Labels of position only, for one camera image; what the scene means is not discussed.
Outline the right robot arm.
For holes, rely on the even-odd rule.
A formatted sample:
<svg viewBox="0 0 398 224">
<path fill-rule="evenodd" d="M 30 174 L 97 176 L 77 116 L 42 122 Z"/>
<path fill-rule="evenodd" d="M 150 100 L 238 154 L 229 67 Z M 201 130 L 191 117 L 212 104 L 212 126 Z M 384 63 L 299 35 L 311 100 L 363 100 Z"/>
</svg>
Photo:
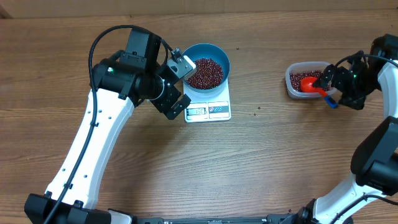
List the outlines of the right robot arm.
<svg viewBox="0 0 398 224">
<path fill-rule="evenodd" d="M 397 193 L 397 37 L 373 40 L 369 54 L 358 51 L 325 67 L 318 78 L 302 80 L 301 89 L 318 92 L 331 108 L 364 107 L 374 90 L 383 95 L 383 122 L 356 148 L 350 175 L 330 193 L 311 200 L 295 214 L 268 215 L 266 223 L 352 223 L 367 204 Z"/>
</svg>

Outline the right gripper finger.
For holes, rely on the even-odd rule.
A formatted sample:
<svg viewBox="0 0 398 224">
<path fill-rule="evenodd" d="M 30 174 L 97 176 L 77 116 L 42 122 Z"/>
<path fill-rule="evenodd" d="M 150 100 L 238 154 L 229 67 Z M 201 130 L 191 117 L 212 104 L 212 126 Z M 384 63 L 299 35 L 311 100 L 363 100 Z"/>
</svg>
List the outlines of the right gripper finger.
<svg viewBox="0 0 398 224">
<path fill-rule="evenodd" d="M 351 97 L 344 97 L 341 96 L 341 98 L 338 101 L 339 105 L 347 106 L 351 109 L 354 110 L 362 110 L 364 108 L 364 102 L 366 101 L 366 97 L 360 97 L 360 98 L 351 98 Z"/>
<path fill-rule="evenodd" d="M 321 76 L 313 82 L 312 87 L 321 88 L 323 90 L 326 90 L 327 88 L 333 88 L 334 86 L 332 78 L 335 74 L 335 70 L 336 66 L 333 64 L 326 66 Z"/>
</svg>

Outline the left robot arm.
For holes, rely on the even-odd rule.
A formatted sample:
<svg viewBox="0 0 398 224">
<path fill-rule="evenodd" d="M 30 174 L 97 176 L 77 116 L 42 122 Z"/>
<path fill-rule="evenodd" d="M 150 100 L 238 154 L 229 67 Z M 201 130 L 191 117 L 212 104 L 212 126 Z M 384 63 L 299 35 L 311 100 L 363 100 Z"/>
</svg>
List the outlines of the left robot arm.
<svg viewBox="0 0 398 224">
<path fill-rule="evenodd" d="M 124 50 L 89 63 L 91 90 L 85 115 L 60 170 L 43 195 L 30 194 L 24 211 L 32 223 L 135 223 L 136 218 L 96 205 L 104 171 L 118 136 L 144 101 L 167 119 L 189 104 L 175 84 L 196 65 L 153 32 L 130 26 Z"/>
</svg>

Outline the red scoop with blue handle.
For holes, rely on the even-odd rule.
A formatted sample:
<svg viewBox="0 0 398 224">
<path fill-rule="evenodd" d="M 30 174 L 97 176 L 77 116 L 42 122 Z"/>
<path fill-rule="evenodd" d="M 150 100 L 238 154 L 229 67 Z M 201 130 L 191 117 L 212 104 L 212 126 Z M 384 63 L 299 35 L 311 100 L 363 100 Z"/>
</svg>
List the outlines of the red scoop with blue handle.
<svg viewBox="0 0 398 224">
<path fill-rule="evenodd" d="M 336 109 L 338 107 L 338 103 L 324 89 L 313 86 L 316 81 L 317 78 L 315 77 L 303 78 L 300 81 L 301 90 L 305 93 L 319 93 L 330 108 Z"/>
</svg>

